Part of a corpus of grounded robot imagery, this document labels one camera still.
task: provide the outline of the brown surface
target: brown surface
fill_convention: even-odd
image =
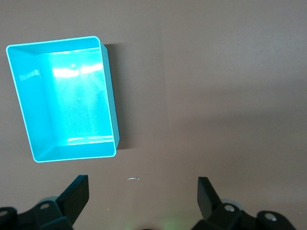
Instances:
[[[35,163],[5,48],[87,35],[110,52],[120,150]],[[76,230],[188,230],[208,176],[249,214],[307,229],[307,1],[5,0],[0,50],[0,206],[86,173]]]

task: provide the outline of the screw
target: screw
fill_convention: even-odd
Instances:
[[[228,212],[234,212],[234,211],[235,211],[235,208],[232,207],[231,205],[226,205],[224,208],[225,208],[226,211],[228,211]]]
[[[277,221],[276,216],[274,216],[272,213],[266,213],[264,216],[265,216],[266,219],[268,219],[270,221]]]

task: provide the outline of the black robot arm part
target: black robot arm part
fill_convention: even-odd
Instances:
[[[0,230],[73,230],[88,199],[88,176],[79,175],[56,200],[42,201],[22,214],[1,207]]]
[[[88,199],[88,176],[79,175],[56,200],[44,200],[22,214],[13,207],[0,208],[0,230],[73,230]],[[203,219],[192,230],[295,230],[279,213],[262,211],[254,218],[222,203],[207,177],[198,179],[197,201]]]
[[[222,203],[207,177],[198,178],[197,202],[203,219],[192,230],[295,230],[277,212],[262,211],[254,218],[233,204]]]

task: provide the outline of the plastic bin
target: plastic bin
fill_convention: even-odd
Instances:
[[[115,156],[118,125],[99,38],[10,45],[6,52],[36,162]]]

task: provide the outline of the screw hole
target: screw hole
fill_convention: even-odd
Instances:
[[[6,214],[8,214],[9,212],[7,210],[1,211],[0,212],[0,217],[4,217]]]
[[[40,206],[40,209],[45,209],[45,208],[48,208],[49,206],[50,205],[48,203],[45,203]]]

